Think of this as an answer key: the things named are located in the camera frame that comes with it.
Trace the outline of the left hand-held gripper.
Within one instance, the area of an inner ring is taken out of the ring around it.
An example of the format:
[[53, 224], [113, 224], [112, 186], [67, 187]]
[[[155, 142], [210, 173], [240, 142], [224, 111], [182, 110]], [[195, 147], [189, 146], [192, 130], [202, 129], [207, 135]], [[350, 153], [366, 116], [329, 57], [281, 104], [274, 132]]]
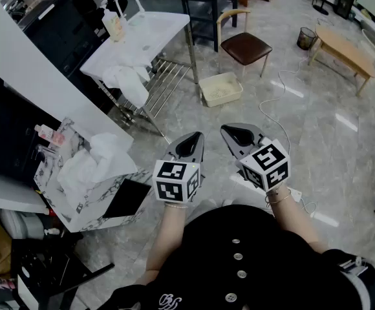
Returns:
[[202, 186], [204, 135], [190, 132], [172, 143], [153, 172], [156, 199], [170, 203], [192, 202]]

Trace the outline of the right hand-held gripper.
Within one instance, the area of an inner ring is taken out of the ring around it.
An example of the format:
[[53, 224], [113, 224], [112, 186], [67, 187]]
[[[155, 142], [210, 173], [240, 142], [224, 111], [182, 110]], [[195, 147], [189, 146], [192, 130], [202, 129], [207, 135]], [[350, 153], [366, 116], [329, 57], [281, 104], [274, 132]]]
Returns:
[[235, 157], [243, 157], [239, 166], [245, 180], [254, 186], [269, 192], [290, 177], [290, 157], [278, 139], [249, 153], [251, 145], [259, 144], [264, 138], [261, 129], [247, 123], [230, 123], [222, 125], [220, 133], [230, 152]]

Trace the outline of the cream plastic basket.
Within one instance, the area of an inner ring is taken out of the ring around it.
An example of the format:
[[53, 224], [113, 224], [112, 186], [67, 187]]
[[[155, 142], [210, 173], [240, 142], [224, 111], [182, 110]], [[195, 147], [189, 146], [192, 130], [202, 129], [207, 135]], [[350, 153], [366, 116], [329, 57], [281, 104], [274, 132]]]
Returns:
[[243, 92], [243, 87], [233, 72], [201, 79], [198, 84], [208, 107], [235, 101]]

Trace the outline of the white cloth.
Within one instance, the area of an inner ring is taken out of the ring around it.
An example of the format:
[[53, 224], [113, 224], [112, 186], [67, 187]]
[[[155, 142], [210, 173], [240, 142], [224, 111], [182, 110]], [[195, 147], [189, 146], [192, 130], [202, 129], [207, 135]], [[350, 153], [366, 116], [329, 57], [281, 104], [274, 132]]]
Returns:
[[103, 72], [102, 81], [108, 88], [119, 88], [125, 97], [137, 109], [142, 108], [149, 97], [144, 82], [150, 80], [145, 67], [116, 65]]
[[71, 205], [79, 203], [97, 183], [138, 171], [133, 159], [111, 133], [93, 136], [90, 149], [78, 151], [60, 170], [57, 181]]

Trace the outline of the person's left forearm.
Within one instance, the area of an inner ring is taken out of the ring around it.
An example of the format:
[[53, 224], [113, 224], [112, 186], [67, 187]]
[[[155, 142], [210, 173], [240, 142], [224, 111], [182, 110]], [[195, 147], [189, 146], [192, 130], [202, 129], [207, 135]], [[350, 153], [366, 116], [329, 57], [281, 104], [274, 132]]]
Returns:
[[180, 247], [187, 207], [185, 203], [165, 202], [162, 221], [147, 257], [145, 272], [138, 279], [139, 284], [147, 285], [155, 280], [168, 257]]

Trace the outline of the person's right forearm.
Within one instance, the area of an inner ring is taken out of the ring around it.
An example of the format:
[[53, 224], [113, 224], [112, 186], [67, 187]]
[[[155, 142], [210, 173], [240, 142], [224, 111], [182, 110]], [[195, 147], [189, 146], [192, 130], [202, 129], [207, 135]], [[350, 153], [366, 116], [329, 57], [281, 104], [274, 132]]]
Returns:
[[278, 188], [268, 191], [265, 201], [284, 230], [291, 231], [302, 237], [317, 253], [324, 253], [328, 249], [320, 240], [309, 216], [298, 207], [284, 183]]

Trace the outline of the metal sink stand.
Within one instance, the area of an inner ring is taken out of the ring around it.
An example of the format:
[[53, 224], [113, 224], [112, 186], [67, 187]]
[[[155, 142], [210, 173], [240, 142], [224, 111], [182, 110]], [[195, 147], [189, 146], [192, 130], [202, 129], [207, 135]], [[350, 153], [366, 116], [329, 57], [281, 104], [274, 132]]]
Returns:
[[107, 95], [120, 113], [122, 125], [130, 127], [137, 121], [143, 120], [151, 124], [159, 136], [166, 137], [156, 120], [157, 115], [189, 72], [192, 73], [193, 83], [198, 83], [197, 64], [190, 25], [184, 27], [184, 33], [190, 62], [168, 59], [162, 52], [155, 54], [152, 66], [147, 69], [150, 80], [142, 82], [149, 94], [143, 107], [135, 107], [124, 96], [115, 98], [105, 86], [105, 82], [99, 79], [94, 80], [98, 88]]

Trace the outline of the marble pattern cabinet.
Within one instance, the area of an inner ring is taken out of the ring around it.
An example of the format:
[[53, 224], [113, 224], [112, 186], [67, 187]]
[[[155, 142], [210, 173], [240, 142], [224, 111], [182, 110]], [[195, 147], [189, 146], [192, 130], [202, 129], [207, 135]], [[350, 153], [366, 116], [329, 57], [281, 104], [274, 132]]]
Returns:
[[126, 225], [140, 219], [153, 192], [152, 173], [143, 168], [97, 183], [75, 204], [67, 201], [57, 180], [58, 174], [68, 159], [90, 147], [78, 124], [70, 118], [61, 122], [58, 131], [65, 136], [65, 143], [62, 147], [49, 147], [52, 152], [39, 164], [34, 181], [64, 226], [76, 233]]

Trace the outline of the black mesh wastebasket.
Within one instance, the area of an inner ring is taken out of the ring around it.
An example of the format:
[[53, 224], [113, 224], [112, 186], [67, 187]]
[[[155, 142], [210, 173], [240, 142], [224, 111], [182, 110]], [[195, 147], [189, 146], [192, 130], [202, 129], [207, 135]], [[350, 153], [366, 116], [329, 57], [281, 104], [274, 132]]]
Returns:
[[297, 46], [302, 50], [310, 50], [315, 38], [315, 32], [303, 26], [300, 28], [299, 36], [297, 39]]

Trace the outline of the white sink basin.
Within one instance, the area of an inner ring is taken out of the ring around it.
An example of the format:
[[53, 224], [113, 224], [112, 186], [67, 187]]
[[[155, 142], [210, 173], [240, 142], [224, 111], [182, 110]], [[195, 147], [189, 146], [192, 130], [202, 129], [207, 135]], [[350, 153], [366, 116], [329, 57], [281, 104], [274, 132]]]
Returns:
[[147, 67], [188, 23], [187, 14], [139, 12], [124, 21], [121, 40], [106, 39], [80, 71], [102, 80], [105, 71], [111, 67]]

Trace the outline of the pink bottle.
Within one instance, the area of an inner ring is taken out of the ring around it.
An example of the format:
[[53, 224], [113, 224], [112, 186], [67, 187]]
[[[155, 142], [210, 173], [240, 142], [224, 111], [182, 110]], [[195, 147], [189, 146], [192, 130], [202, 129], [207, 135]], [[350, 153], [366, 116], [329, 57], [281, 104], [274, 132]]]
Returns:
[[46, 125], [36, 125], [34, 127], [34, 130], [38, 133], [38, 136], [40, 138], [50, 142], [57, 147], [61, 147], [64, 144], [64, 135]]

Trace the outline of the oval wooden coffee table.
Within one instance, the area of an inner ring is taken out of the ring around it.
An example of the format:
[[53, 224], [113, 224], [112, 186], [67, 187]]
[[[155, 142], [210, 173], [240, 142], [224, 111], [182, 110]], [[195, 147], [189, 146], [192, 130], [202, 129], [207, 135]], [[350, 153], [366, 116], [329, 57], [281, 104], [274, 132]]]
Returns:
[[347, 67], [351, 68], [355, 72], [355, 76], [360, 75], [364, 79], [363, 84], [356, 93], [357, 97], [360, 97], [366, 84], [371, 78], [375, 78], [375, 69], [371, 58], [350, 41], [327, 26], [316, 25], [315, 34], [316, 38], [314, 39], [313, 46], [317, 41], [319, 45], [317, 49], [314, 50], [308, 65], [316, 59], [320, 51], [324, 51], [334, 58], [337, 58]]

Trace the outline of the tall black appliance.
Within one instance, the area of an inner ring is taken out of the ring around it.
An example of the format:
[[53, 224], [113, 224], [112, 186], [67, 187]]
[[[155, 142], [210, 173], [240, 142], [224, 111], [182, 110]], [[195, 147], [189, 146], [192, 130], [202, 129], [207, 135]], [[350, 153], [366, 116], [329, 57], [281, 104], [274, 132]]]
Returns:
[[42, 0], [17, 25], [77, 89], [89, 90], [80, 68], [102, 41], [73, 0]]

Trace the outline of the black cabinet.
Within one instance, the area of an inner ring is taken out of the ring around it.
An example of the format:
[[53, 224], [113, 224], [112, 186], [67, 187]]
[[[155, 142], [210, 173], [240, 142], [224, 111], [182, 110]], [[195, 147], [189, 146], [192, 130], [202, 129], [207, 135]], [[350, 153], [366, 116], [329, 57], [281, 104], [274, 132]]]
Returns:
[[34, 127], [46, 125], [57, 130], [61, 122], [5, 86], [0, 78], [0, 174], [33, 187], [34, 175], [44, 154], [38, 145], [49, 142]]

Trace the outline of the black stool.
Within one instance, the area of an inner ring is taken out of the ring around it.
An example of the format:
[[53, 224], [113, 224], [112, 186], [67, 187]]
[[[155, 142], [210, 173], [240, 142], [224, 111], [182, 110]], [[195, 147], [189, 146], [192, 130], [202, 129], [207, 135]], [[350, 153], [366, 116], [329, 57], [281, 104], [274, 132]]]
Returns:
[[17, 296], [29, 310], [70, 310], [78, 287], [114, 268], [110, 263], [91, 271], [74, 253], [82, 233], [62, 238], [15, 239], [11, 274]]

